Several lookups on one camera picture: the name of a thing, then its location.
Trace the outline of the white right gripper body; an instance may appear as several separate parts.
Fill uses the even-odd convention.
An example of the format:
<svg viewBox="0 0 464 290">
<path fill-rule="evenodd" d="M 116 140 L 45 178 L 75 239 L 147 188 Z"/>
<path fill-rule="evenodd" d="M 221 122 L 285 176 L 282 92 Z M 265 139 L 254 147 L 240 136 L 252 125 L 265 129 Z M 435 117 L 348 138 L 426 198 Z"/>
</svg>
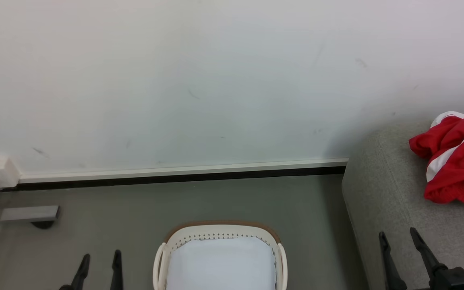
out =
<svg viewBox="0 0 464 290">
<path fill-rule="evenodd" d="M 464 268 L 448 268 L 440 263 L 431 270 L 431 290 L 464 290 Z"/>
</svg>

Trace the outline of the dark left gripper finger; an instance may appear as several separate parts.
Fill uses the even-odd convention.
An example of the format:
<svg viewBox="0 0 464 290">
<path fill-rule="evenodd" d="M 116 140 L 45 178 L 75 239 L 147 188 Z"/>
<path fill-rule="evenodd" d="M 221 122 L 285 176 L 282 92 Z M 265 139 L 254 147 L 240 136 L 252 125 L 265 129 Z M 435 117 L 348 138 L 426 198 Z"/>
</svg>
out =
<svg viewBox="0 0 464 290">
<path fill-rule="evenodd" d="M 82 290 L 84 281 L 88 276 L 90 259 L 91 256 L 89 254 L 84 255 L 72 282 L 62 285 L 59 290 Z"/>
<path fill-rule="evenodd" d="M 123 290 L 123 267 L 122 267 L 122 254 L 121 251 L 116 249 L 114 252 L 114 258 L 112 261 L 113 275 L 110 284 L 110 290 Z"/>
</svg>

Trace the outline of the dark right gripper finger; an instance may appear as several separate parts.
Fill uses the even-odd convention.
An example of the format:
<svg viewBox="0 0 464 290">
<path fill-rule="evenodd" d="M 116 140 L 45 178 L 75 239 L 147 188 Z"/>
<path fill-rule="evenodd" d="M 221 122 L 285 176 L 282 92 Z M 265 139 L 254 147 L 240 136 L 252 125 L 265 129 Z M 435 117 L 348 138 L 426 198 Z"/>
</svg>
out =
<svg viewBox="0 0 464 290">
<path fill-rule="evenodd" d="M 392 259 L 392 248 L 385 236 L 384 231 L 379 233 L 379 245 L 383 261 L 385 289 L 386 290 L 406 290 L 407 285 L 398 274 L 394 259 Z"/>
<path fill-rule="evenodd" d="M 448 267 L 443 263 L 440 263 L 438 259 L 435 257 L 427 243 L 424 242 L 421 235 L 418 233 L 418 230 L 414 227 L 410 228 L 410 235 L 413 240 L 414 246 L 422 257 L 424 262 L 424 266 L 427 271 L 437 271 L 437 270 L 447 270 Z"/>
</svg>

